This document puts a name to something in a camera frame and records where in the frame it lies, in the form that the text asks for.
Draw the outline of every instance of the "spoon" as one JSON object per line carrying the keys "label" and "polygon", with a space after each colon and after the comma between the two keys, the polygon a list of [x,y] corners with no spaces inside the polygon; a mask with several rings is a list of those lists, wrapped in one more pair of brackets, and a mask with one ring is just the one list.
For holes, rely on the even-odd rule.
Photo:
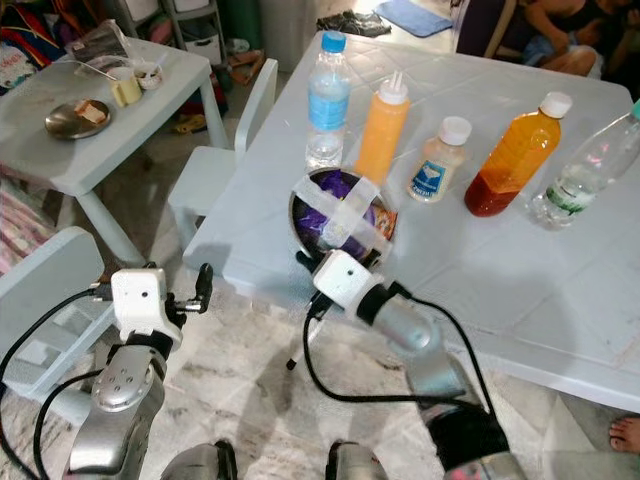
{"label": "spoon", "polygon": [[153,72],[155,72],[158,68],[160,68],[160,65],[162,65],[164,61],[167,59],[167,55],[168,55],[167,52],[164,52],[160,56],[160,58],[156,60],[156,63],[153,64],[153,68],[147,72],[144,78],[149,78]]}
{"label": "spoon", "polygon": [[84,65],[85,67],[89,67],[94,72],[98,72],[100,75],[104,75],[109,80],[113,80],[114,82],[118,81],[118,79],[116,77],[114,77],[113,75],[109,75],[108,73],[105,73],[102,70],[97,69],[96,67],[92,67],[88,63],[81,62],[80,60],[60,60],[58,63],[79,63],[80,65]]}

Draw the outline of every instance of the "orange juice bottle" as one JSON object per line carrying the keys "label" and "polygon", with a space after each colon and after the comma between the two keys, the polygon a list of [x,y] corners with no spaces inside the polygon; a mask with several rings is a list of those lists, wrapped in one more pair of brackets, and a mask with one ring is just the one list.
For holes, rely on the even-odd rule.
{"label": "orange juice bottle", "polygon": [[560,119],[571,108],[571,97],[547,94],[537,112],[517,117],[471,182],[464,201],[477,217],[497,215],[560,143]]}
{"label": "orange juice bottle", "polygon": [[394,72],[371,100],[360,157],[354,167],[357,173],[377,185],[384,183],[408,111],[407,86],[402,83],[402,73]]}

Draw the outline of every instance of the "clear tape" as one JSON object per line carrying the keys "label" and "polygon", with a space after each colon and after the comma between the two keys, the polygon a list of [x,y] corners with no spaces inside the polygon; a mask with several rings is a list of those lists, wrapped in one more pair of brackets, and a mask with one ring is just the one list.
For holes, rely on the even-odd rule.
{"label": "clear tape", "polygon": [[391,243],[385,236],[362,218],[379,193],[378,187],[366,178],[358,180],[344,200],[322,190],[308,175],[296,183],[293,191],[300,200],[329,219],[322,239],[330,246],[340,248],[353,237],[366,249],[378,251],[381,260],[391,251]]}

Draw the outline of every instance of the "blue bottle cap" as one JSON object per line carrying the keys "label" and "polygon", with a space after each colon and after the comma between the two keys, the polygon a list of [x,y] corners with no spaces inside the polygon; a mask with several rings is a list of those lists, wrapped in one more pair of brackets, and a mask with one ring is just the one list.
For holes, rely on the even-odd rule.
{"label": "blue bottle cap", "polygon": [[347,44],[347,37],[340,32],[324,32],[322,35],[322,49],[329,53],[344,52],[344,46]]}

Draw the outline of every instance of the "cup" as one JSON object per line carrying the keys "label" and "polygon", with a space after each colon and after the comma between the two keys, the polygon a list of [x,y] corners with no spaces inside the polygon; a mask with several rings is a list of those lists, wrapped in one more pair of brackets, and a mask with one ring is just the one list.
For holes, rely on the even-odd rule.
{"label": "cup", "polygon": [[134,66],[138,84],[143,90],[155,90],[162,84],[162,67],[153,62],[143,62]]}
{"label": "cup", "polygon": [[135,72],[130,67],[116,67],[107,72],[116,80],[109,80],[111,93],[119,107],[136,103],[142,96]]}

